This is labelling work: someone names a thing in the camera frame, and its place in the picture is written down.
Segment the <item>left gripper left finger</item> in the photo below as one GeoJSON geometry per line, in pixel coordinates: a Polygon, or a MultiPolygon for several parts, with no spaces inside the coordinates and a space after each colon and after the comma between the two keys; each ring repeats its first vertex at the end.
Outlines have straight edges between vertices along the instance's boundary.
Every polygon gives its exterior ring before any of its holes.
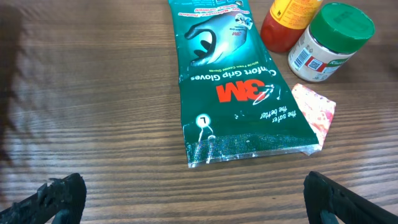
{"type": "Polygon", "coordinates": [[[1,212],[1,224],[79,224],[86,202],[86,185],[79,173],[50,179],[37,192],[1,212]]]}

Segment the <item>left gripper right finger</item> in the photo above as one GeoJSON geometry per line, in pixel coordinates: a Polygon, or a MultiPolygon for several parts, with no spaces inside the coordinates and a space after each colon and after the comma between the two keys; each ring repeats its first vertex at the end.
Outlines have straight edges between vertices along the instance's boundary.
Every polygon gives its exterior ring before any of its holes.
{"type": "Polygon", "coordinates": [[[377,223],[395,224],[397,216],[362,198],[319,172],[305,178],[304,200],[310,224],[377,223]]]}

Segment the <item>small red white carton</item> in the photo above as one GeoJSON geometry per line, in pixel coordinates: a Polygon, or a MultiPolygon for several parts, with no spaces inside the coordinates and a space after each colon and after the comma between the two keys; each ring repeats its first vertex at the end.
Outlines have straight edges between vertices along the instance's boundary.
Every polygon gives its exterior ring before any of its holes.
{"type": "Polygon", "coordinates": [[[319,142],[317,150],[322,150],[333,121],[336,103],[301,84],[293,87],[292,94],[300,111],[317,135],[319,142]]]}

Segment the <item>green 3M gloves pack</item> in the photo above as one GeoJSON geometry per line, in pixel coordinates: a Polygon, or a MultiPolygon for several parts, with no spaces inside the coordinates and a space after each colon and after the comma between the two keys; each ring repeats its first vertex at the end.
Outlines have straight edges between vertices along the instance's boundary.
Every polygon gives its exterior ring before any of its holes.
{"type": "Polygon", "coordinates": [[[313,149],[247,1],[169,0],[188,166],[313,149]]]}

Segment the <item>green lid jar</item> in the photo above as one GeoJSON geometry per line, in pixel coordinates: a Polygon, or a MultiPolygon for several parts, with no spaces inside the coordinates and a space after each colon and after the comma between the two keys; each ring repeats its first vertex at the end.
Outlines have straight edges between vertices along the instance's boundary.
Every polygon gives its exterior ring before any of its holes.
{"type": "Polygon", "coordinates": [[[334,74],[375,33],[370,17],[349,4],[324,5],[288,54],[290,69],[308,82],[334,74]]]}

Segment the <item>yellow sauce bottle green cap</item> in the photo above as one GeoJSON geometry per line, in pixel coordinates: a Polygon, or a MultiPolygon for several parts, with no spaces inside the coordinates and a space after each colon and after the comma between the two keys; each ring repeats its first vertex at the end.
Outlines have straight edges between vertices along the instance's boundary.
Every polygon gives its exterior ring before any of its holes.
{"type": "Polygon", "coordinates": [[[264,18],[261,39],[268,50],[288,52],[312,21],[323,0],[275,0],[264,18]]]}

